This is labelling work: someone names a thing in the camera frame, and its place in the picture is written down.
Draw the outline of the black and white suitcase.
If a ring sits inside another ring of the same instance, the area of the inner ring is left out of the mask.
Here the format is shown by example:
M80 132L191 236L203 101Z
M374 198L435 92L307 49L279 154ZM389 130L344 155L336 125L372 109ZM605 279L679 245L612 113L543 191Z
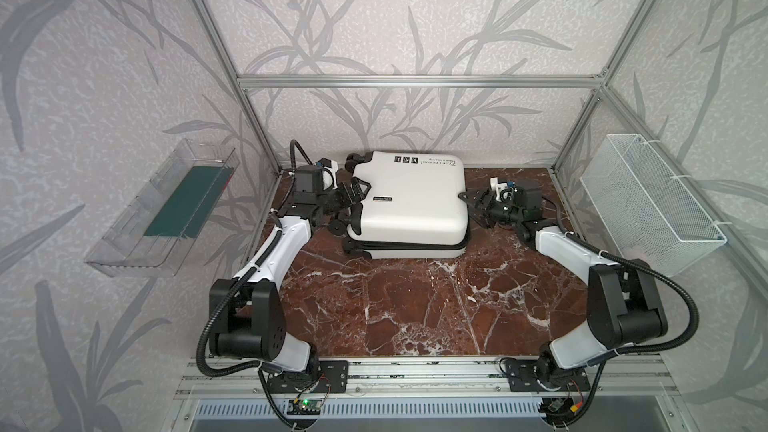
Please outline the black and white suitcase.
M364 197L350 207L344 252L368 259L453 259L471 237L464 164L445 154L350 154L345 169Z

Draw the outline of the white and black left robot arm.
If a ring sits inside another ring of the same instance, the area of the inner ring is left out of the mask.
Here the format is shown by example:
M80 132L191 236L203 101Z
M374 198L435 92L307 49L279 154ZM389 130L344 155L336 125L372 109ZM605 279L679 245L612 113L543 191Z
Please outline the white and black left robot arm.
M332 163L293 169L285 198L270 211L274 227L265 243L232 278L211 286L209 318L195 352L203 375L224 377L263 366L316 375L313 347L287 331L280 288L313 233L370 190L369 182L357 178L339 183Z

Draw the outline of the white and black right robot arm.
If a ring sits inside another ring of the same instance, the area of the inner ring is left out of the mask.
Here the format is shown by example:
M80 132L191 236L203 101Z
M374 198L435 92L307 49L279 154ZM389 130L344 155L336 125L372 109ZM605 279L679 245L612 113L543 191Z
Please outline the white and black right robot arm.
M668 322L655 279L577 242L562 218L544 216L540 189L533 182L491 182L485 190L461 192L469 216L483 228L513 230L518 240L575 275L587 286L585 321L542 346L534 362L514 361L509 371L529 374L545 390L565 386L600 359L664 336Z

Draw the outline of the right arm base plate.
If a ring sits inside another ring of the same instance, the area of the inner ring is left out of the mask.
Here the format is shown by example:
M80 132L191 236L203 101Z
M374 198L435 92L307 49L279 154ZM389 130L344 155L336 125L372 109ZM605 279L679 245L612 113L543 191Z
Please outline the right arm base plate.
M567 392L570 386L581 392L591 390L583 368L562 369L553 360L544 357L503 357L499 360L499 369L512 392Z

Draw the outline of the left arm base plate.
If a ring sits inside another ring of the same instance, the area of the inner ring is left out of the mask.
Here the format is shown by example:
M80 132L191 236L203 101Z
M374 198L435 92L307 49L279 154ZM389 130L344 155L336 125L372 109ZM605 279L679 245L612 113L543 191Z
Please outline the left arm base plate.
M350 363L346 360L320 360L310 363L303 372L269 374L267 385L271 393L341 394L347 390Z

